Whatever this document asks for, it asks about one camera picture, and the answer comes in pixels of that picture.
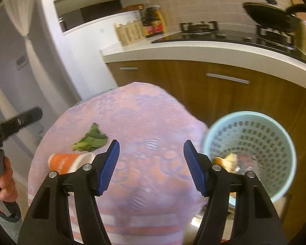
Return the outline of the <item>person's left hand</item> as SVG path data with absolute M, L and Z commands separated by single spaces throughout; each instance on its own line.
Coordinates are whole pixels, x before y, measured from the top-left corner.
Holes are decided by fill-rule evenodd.
M 4 172 L 0 177 L 0 200 L 4 202 L 14 202 L 18 198 L 15 181 L 13 179 L 13 169 L 9 158 L 4 157 Z

